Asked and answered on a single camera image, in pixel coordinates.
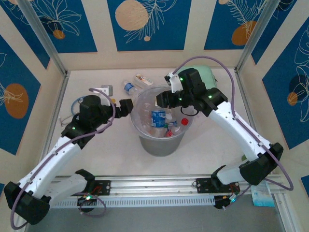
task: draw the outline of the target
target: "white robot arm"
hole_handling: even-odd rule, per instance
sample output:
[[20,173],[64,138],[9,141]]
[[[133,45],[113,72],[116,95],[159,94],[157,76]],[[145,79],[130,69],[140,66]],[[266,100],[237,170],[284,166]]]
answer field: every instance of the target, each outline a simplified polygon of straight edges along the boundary
[[[131,99],[120,100],[120,107],[115,107],[114,104],[111,105],[103,89],[91,88],[90,91],[101,94],[85,96],[80,104],[79,113],[74,115],[72,122],[65,127],[62,136],[44,159],[17,184],[9,182],[5,186],[4,193],[8,206],[12,209],[12,215],[16,212],[34,225],[46,216],[50,206],[77,192],[92,190],[95,177],[85,170],[78,170],[59,183],[51,182],[96,133],[104,132],[111,125],[111,117],[113,120],[131,113],[133,103]],[[102,124],[107,125],[97,130]]]
[[239,144],[247,158],[238,164],[224,165],[217,169],[211,175],[211,184],[216,189],[238,181],[258,185],[277,166],[267,150],[271,150],[279,160],[283,147],[279,143],[272,145],[259,135],[234,111],[220,90],[206,89],[196,69],[190,68],[178,75],[169,73],[165,80],[171,85],[171,91],[157,95],[159,106],[163,108],[194,106],[196,110],[217,122]]

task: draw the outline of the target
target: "orange circle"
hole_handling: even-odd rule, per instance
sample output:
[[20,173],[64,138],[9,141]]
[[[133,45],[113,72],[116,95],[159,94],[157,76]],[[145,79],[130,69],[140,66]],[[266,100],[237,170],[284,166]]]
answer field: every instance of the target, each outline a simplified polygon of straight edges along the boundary
[[145,40],[146,42],[148,42],[148,41],[150,41],[150,37],[149,37],[149,36],[145,36],[145,37],[144,37],[144,40]]
[[139,30],[148,22],[146,8],[136,0],[123,1],[115,11],[118,25],[124,30]]
[[237,46],[246,45],[254,27],[256,25],[255,21],[250,21],[244,25],[238,27],[232,35],[232,43]]
[[65,37],[63,31],[60,30],[54,30],[53,35],[59,40],[62,40]]
[[4,95],[5,109],[10,116],[16,119],[23,118],[29,106],[29,98],[26,89],[20,84],[10,84],[7,86]]
[[292,93],[289,93],[288,95],[288,103],[291,105],[291,106],[295,106],[297,104],[297,94],[292,92]]
[[227,4],[230,0],[219,0],[219,4],[224,5]]

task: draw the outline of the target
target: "white table surface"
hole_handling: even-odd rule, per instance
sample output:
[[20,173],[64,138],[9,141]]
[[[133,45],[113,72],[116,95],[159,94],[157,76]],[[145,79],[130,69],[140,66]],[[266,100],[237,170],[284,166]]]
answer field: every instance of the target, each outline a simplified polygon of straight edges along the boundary
[[[72,71],[61,105],[59,117],[70,115],[72,102],[80,96],[91,94],[90,87],[113,85],[113,97],[118,101],[129,96],[122,90],[121,82],[141,73],[165,84],[164,76],[170,69],[122,69]],[[217,87],[230,99],[231,83],[224,69],[212,69]],[[236,84],[235,109],[246,120],[247,114]],[[59,120],[52,138],[54,145],[64,128]],[[129,116],[115,119],[103,134],[96,135],[72,158],[58,175],[72,175],[83,168],[94,175],[179,175],[211,174],[224,164],[240,161],[243,152],[227,133],[202,113],[198,114],[186,132],[179,148],[167,157],[154,157],[141,146]]]

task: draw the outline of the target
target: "red bottle cap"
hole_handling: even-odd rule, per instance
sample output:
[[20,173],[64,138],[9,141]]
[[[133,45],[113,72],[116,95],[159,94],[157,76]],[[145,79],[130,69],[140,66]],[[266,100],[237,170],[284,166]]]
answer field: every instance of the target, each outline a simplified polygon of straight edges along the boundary
[[188,120],[187,118],[184,117],[184,118],[182,119],[182,124],[186,126],[186,125],[188,125],[188,123],[189,123],[189,120]]

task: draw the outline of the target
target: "trash can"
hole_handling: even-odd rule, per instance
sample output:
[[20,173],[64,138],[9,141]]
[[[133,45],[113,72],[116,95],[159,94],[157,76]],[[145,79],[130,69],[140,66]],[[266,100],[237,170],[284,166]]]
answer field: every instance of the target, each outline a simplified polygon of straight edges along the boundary
[[[169,86],[156,86],[143,90],[134,98],[134,108],[130,114],[132,123],[140,137],[140,143],[142,147],[149,154],[158,157],[168,156],[178,148],[185,132],[189,129],[193,121],[192,116],[183,115],[180,111],[180,107],[177,107],[174,108],[177,122],[180,122],[183,118],[187,118],[189,120],[188,124],[180,134],[174,135],[172,137],[157,138],[153,137],[151,134],[144,130],[140,114],[142,106],[145,103],[154,106],[156,96],[167,90],[170,90]],[[188,115],[192,115],[195,112],[192,106],[183,109],[183,111]]]

